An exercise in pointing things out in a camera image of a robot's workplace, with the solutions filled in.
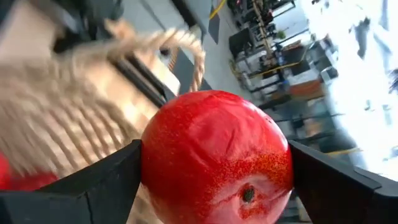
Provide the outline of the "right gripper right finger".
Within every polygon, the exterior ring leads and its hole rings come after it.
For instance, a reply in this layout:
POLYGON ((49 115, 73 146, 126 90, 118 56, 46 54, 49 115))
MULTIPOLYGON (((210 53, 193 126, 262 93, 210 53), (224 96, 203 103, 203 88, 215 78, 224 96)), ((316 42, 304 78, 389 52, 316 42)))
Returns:
POLYGON ((397 223, 397 182, 289 141, 294 190, 313 223, 397 223))

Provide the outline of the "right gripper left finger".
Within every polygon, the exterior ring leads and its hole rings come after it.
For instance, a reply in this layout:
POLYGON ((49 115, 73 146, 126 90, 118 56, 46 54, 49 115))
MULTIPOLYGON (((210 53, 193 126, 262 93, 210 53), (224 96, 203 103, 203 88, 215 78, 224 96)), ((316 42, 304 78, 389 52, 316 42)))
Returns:
POLYGON ((32 192, 1 192, 2 224, 125 224, 141 181, 141 141, 32 192))

